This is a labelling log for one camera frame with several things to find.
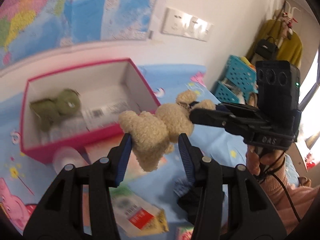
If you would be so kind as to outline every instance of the world map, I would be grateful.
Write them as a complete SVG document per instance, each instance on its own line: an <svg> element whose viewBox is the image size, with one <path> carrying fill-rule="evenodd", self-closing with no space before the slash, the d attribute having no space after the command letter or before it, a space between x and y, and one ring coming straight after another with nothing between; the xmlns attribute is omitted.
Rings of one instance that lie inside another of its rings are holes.
<svg viewBox="0 0 320 240"><path fill-rule="evenodd" d="M90 41L145 40L156 0L5 0L0 70L49 49Z"/></svg>

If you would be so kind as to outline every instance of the product box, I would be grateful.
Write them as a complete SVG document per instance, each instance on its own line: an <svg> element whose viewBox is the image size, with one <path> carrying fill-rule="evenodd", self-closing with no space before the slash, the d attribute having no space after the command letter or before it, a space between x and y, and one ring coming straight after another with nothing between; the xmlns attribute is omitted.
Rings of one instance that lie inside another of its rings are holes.
<svg viewBox="0 0 320 240"><path fill-rule="evenodd" d="M178 227L176 240L191 240L193 227Z"/></svg>
<svg viewBox="0 0 320 240"><path fill-rule="evenodd" d="M127 236L150 236L169 231L164 210L135 195L128 187L120 186L110 195L116 223Z"/></svg>
<svg viewBox="0 0 320 240"><path fill-rule="evenodd" d="M62 90L79 93L78 113L48 132L37 125L30 102L55 98ZM62 146L81 150L84 145L121 134L118 115L125 110L137 114L154 112L160 105L153 91L130 59L73 66L28 80L23 97L21 151L42 163L52 162Z"/></svg>

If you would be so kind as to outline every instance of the hanging clothes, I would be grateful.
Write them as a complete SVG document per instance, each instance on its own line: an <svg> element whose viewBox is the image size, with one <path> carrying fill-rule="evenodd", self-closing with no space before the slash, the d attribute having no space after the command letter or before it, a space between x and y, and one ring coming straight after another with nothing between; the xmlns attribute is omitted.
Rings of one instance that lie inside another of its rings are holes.
<svg viewBox="0 0 320 240"><path fill-rule="evenodd" d="M268 20L260 29L257 38L255 39L254 43L249 49L249 52L246 55L246 58L250 62L254 56L254 49L257 45L257 42L267 37L267 33L271 30L275 21L276 20ZM270 33L270 36L274 37L275 39L276 38L280 39L280 37L277 37L279 34L280 28L281 28L281 22L277 21L275 24L275 27ZM297 33L293 32L291 40L289 40L288 38L283 40L277 54L277 60L287 60L292 65L299 67L301 57L302 57L302 42L299 36L297 35Z"/></svg>

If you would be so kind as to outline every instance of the green plush dinosaur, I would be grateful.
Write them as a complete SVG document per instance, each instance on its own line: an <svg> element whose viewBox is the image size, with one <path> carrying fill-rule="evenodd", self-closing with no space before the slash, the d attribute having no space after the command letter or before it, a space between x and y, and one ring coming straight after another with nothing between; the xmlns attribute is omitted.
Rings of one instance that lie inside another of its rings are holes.
<svg viewBox="0 0 320 240"><path fill-rule="evenodd" d="M39 117L40 130L48 132L54 124L73 116L81 103L79 93L72 89L64 89L56 98L45 98L30 103L30 108Z"/></svg>

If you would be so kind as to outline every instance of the power outlet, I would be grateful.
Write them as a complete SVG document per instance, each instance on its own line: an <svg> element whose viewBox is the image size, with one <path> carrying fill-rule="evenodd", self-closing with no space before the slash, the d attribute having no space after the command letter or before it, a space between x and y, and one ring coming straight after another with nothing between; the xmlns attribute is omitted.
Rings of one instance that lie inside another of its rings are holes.
<svg viewBox="0 0 320 240"><path fill-rule="evenodd" d="M208 41L213 25L190 14L167 8L162 33Z"/></svg>

